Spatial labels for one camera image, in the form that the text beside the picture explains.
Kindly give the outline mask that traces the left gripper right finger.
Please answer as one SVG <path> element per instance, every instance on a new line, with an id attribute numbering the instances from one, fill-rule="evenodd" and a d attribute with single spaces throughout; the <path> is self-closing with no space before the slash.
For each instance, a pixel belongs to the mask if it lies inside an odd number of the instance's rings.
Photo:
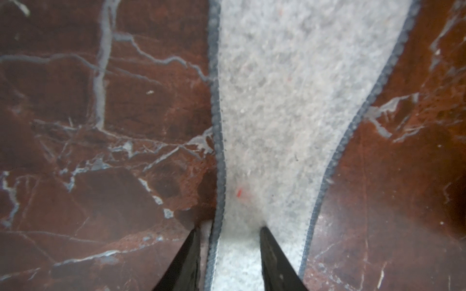
<path id="1" fill-rule="evenodd" d="M 260 253 L 265 291 L 308 291 L 266 226 L 260 230 Z"/>

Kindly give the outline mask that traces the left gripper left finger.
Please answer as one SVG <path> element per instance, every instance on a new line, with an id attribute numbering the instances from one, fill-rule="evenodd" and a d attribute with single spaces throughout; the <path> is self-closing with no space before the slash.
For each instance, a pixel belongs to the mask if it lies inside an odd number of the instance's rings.
<path id="1" fill-rule="evenodd" d="M 201 230 L 194 228 L 153 291 L 198 291 Z"/>

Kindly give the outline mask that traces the grey insole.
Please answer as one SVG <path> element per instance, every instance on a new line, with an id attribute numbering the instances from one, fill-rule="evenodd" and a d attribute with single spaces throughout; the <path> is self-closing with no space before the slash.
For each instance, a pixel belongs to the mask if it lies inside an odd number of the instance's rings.
<path id="1" fill-rule="evenodd" d="M 419 9 L 419 1 L 209 2 L 217 208 L 206 290 L 263 290 L 263 226 L 304 276 L 332 174 Z"/>

